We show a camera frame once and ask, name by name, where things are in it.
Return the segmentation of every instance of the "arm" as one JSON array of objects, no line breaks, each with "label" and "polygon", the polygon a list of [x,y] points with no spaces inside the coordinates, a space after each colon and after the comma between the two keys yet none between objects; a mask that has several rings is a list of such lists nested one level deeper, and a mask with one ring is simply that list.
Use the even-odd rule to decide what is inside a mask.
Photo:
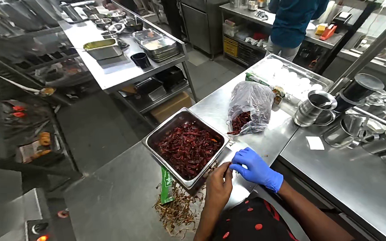
[{"label": "arm", "polygon": [[269,12],[276,13],[279,8],[279,0],[271,0],[268,8],[269,8]]},{"label": "arm", "polygon": [[318,8],[315,10],[314,15],[312,16],[312,20],[318,19],[327,9],[327,5],[329,4],[329,0],[320,0],[318,4]]},{"label": "arm", "polygon": [[230,198],[233,177],[232,170],[229,169],[230,164],[231,162],[223,163],[209,175],[206,181],[205,206],[193,241],[209,239],[222,209]]},{"label": "arm", "polygon": [[295,191],[283,176],[272,170],[250,148],[236,152],[230,168],[239,172],[247,181],[266,186],[281,195],[293,209],[298,221],[312,241],[350,241],[354,238],[314,204]]},{"label": "arm", "polygon": [[282,182],[278,194],[293,209],[308,237],[319,240],[353,240],[354,238],[335,221],[294,190],[286,181]]}]

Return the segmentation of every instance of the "stainless steel counter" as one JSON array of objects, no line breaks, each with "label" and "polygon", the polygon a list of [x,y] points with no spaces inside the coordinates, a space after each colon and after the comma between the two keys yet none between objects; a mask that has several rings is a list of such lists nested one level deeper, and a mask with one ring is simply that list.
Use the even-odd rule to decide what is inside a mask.
[{"label": "stainless steel counter", "polygon": [[187,60],[187,57],[184,54],[185,50],[183,50],[184,43],[174,39],[181,47],[180,54],[160,63],[150,61],[152,67],[143,70],[136,66],[135,63],[131,61],[130,57],[133,54],[144,51],[130,34],[126,33],[120,38],[130,46],[123,55],[96,61],[90,54],[82,49],[85,43],[104,39],[101,36],[102,30],[98,29],[92,21],[73,25],[70,25],[65,21],[59,21],[59,25],[62,27],[62,30],[71,41],[72,45],[77,48],[78,54],[101,89],[107,93],[120,90],[122,86],[144,80],[153,74]]},{"label": "stainless steel counter", "polygon": [[[257,24],[264,25],[266,27],[272,27],[275,21],[275,14],[270,12],[266,12],[266,14],[269,16],[269,19],[263,21],[262,19],[254,15],[255,12],[249,11],[248,9],[245,9],[245,8],[231,8],[229,3],[221,5],[220,8],[222,8],[223,11],[232,13],[243,19],[248,19]],[[315,30],[306,30],[305,40],[312,42],[314,44],[318,44],[319,46],[322,46],[325,48],[333,49],[334,46],[340,41],[340,39],[345,35],[345,33],[346,31],[343,31],[342,33],[335,33],[329,39],[322,41],[319,39],[320,36],[315,34]]]},{"label": "stainless steel counter", "polygon": [[[226,133],[231,91],[244,78],[245,72],[190,109],[215,129]],[[265,131],[234,138],[237,148],[250,146],[270,165],[297,130],[289,114],[292,111],[290,106],[282,103],[280,110],[272,111]],[[234,154],[226,148],[217,161],[230,161]],[[141,143],[137,143],[71,186],[65,193],[65,201],[77,240],[168,240],[170,236],[153,208],[160,181],[157,161]],[[233,183],[229,205],[241,202],[255,187],[240,175],[234,177]],[[201,207],[195,205],[195,210],[200,213]],[[187,232],[184,240],[192,240],[193,236],[194,232]]]},{"label": "stainless steel counter", "polygon": [[282,162],[337,208],[386,240],[386,164],[361,147],[310,150],[306,136],[320,136],[322,127],[300,128],[281,153]]}]

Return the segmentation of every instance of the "wrist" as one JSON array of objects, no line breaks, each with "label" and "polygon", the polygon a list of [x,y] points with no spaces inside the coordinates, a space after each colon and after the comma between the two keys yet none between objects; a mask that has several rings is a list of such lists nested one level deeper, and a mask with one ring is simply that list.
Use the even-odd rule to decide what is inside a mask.
[{"label": "wrist", "polygon": [[214,205],[206,205],[206,202],[205,202],[205,205],[201,213],[201,217],[202,217],[202,214],[205,213],[208,217],[212,219],[218,219],[223,208],[224,207],[220,208]]},{"label": "wrist", "polygon": [[270,189],[272,192],[277,193],[282,186],[282,183],[284,181],[284,176],[282,176],[282,174],[279,172],[276,172],[274,170],[272,171],[273,171],[272,178],[265,184],[265,186],[268,189]]}]

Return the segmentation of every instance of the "gloved hand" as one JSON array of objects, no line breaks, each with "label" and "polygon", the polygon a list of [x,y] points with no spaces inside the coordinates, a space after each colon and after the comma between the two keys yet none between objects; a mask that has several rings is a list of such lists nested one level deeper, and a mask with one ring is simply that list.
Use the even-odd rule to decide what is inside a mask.
[{"label": "gloved hand", "polygon": [[281,173],[272,170],[268,164],[249,147],[236,152],[232,159],[230,169],[239,172],[247,181],[261,184],[271,189],[273,192],[278,192],[281,188],[284,177]]}]

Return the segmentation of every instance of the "paper label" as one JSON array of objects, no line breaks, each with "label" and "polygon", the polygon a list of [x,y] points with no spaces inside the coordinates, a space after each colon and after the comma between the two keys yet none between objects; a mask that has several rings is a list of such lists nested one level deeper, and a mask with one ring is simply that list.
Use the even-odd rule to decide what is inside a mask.
[{"label": "paper label", "polygon": [[319,136],[307,136],[306,140],[309,143],[309,149],[311,150],[324,150],[323,142]]},{"label": "paper label", "polygon": [[341,18],[343,18],[343,19],[346,19],[346,18],[348,18],[349,15],[350,15],[350,14],[347,13],[347,12],[340,12],[339,17],[341,17]]}]

